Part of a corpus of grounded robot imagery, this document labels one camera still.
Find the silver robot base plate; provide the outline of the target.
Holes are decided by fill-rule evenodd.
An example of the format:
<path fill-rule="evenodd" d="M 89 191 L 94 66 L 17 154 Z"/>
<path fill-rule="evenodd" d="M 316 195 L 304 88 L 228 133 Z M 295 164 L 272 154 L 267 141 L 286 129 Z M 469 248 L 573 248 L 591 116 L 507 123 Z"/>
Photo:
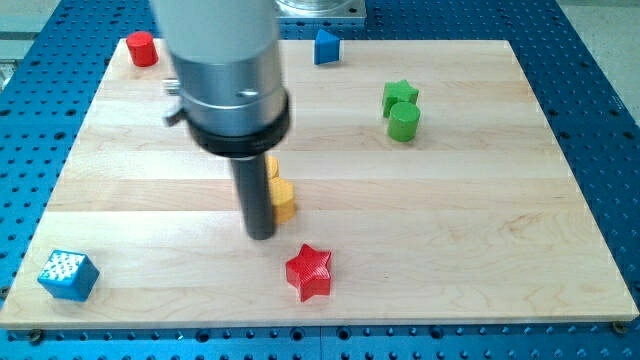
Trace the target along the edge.
<path fill-rule="evenodd" d="M 275 0 L 281 23 L 365 22 L 365 0 Z"/>

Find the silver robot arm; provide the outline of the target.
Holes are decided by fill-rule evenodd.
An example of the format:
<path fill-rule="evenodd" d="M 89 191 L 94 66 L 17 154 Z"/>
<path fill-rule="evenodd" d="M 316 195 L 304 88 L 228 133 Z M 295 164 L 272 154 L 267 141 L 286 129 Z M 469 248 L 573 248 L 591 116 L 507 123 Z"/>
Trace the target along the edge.
<path fill-rule="evenodd" d="M 179 114 L 205 150 L 228 158 L 262 154 L 286 135 L 272 0 L 152 0 L 177 75 Z"/>

